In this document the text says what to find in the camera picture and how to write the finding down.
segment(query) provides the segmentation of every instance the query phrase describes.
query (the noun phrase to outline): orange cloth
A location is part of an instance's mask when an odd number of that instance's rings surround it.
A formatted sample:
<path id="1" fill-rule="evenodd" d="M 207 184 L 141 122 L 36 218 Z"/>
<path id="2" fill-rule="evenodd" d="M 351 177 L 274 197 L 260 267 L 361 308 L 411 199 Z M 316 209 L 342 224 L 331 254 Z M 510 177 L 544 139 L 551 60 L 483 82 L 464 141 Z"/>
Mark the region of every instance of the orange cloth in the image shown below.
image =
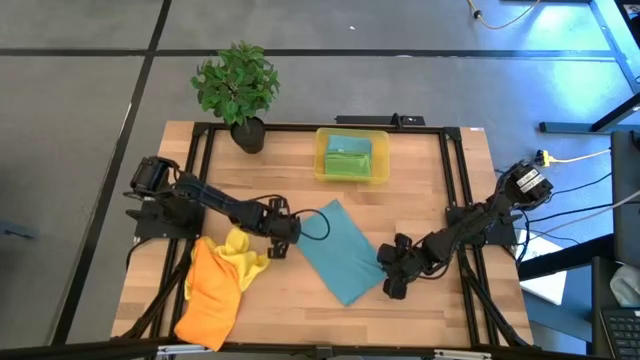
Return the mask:
<path id="1" fill-rule="evenodd" d="M 209 251 L 206 241 L 196 241 L 187 275 L 191 297 L 187 311 L 175 327 L 189 343 L 220 349 L 236 321 L 242 291 L 233 264 Z"/>

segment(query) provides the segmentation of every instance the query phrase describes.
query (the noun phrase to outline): yellow cloth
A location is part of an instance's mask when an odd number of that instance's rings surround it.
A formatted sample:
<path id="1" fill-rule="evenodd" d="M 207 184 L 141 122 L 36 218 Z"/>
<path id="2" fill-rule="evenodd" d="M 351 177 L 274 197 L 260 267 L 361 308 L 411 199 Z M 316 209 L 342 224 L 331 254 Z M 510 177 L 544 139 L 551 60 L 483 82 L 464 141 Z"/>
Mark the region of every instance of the yellow cloth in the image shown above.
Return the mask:
<path id="1" fill-rule="evenodd" d="M 187 342 L 218 350 L 235 323 L 242 291 L 267 268 L 269 258 L 249 250 L 249 235 L 234 228 L 225 245 L 196 241 L 184 283 L 187 311 L 175 328 Z"/>

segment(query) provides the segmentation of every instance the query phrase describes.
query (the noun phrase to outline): yellow cable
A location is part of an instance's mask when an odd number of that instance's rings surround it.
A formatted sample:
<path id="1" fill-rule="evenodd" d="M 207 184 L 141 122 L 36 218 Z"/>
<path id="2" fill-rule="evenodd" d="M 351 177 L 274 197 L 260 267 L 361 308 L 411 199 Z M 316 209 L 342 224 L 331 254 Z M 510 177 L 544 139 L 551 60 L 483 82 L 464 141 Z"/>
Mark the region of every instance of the yellow cable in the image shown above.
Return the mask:
<path id="1" fill-rule="evenodd" d="M 579 161 L 579 160 L 584 160 L 584 159 L 588 159 L 590 157 L 594 157 L 594 156 L 598 156 L 598 155 L 602 155 L 602 154 L 606 154 L 608 152 L 610 152 L 611 150 L 607 149 L 607 150 L 602 150 L 602 151 L 598 151 L 597 153 L 593 153 L 593 154 L 589 154 L 589 155 L 585 155 L 585 156 L 579 156 L 577 158 L 573 158 L 573 159 L 566 159 L 566 160 L 561 160 L 561 159 L 556 159 L 553 156 L 549 155 L 549 162 L 557 162 L 557 163 L 570 163 L 570 162 L 574 162 L 574 161 Z"/>
<path id="2" fill-rule="evenodd" d="M 538 5 L 540 3 L 541 0 L 536 0 L 535 3 L 533 3 L 533 5 L 531 5 L 527 10 L 525 10 L 522 14 L 520 14 L 520 16 L 518 16 L 517 18 L 509 21 L 508 23 L 502 25 L 502 26 L 491 26 L 489 24 L 487 24 L 484 19 L 482 18 L 482 15 L 478 15 L 478 20 L 480 20 L 480 22 L 482 23 L 482 25 L 484 25 L 487 29 L 490 30 L 500 30 L 503 28 L 506 28 L 507 26 L 513 24 L 514 22 L 520 20 L 523 16 L 525 16 L 529 11 L 531 11 L 531 9 L 533 9 L 534 7 L 536 7 L 536 5 Z M 471 6 L 471 10 L 473 13 L 475 13 L 476 11 L 478 11 L 478 9 L 476 8 L 475 4 L 473 3 L 473 0 L 467 0 L 467 2 L 469 3 L 469 6 Z"/>

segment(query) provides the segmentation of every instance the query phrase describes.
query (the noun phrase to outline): wooden tabletop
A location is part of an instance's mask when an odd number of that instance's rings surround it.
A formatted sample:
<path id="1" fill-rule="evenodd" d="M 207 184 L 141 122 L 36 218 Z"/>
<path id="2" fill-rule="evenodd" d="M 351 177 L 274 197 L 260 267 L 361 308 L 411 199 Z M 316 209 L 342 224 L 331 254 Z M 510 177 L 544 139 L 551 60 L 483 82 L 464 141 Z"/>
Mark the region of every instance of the wooden tabletop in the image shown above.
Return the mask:
<path id="1" fill-rule="evenodd" d="M 170 121 L 159 156 L 184 167 L 192 122 Z M 471 189 L 475 201 L 484 201 L 495 186 L 495 175 L 484 131 L 462 128 Z M 414 239 L 446 226 L 448 204 L 438 137 L 390 134 L 391 176 L 382 185 L 320 182 L 313 175 L 314 132 L 272 132 L 265 147 L 248 155 L 233 143 L 228 131 L 217 131 L 207 182 L 238 198 L 265 194 L 285 196 L 292 210 L 321 208 L 338 199 L 374 248 L 393 244 L 396 232 Z M 200 164 L 204 137 L 196 164 Z M 462 189 L 453 161 L 458 203 Z M 204 235 L 222 243 L 229 220 L 207 211 Z M 269 241 L 252 237 L 252 249 L 264 253 Z M 166 239 L 140 247 L 125 279 L 112 334 L 128 330 L 158 290 L 167 248 Z M 484 248 L 487 275 L 494 302 L 525 340 L 532 342 L 517 271 L 504 249 Z M 482 306 L 475 299 L 480 338 L 487 343 Z M 172 306 L 165 311 L 163 334 L 168 333 Z M 458 266 L 455 260 L 440 280 L 416 280 L 404 300 L 391 300 L 382 284 L 349 307 L 342 306 L 324 285 L 301 252 L 292 246 L 285 260 L 273 260 L 244 292 L 229 342 L 277 344 L 334 344 L 412 347 L 468 347 Z"/>

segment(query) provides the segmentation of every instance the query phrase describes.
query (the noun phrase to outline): yellow bin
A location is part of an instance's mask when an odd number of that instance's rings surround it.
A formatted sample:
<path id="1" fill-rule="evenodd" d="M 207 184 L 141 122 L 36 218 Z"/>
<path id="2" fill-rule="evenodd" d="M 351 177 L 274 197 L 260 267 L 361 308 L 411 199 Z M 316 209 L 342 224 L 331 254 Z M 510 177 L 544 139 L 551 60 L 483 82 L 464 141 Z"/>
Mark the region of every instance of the yellow bin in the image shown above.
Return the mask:
<path id="1" fill-rule="evenodd" d="M 324 171 L 324 155 L 329 135 L 367 138 L 371 141 L 371 176 L 329 175 Z M 319 128 L 316 131 L 316 157 L 313 172 L 322 181 L 357 181 L 382 184 L 389 179 L 389 134 L 386 131 Z"/>

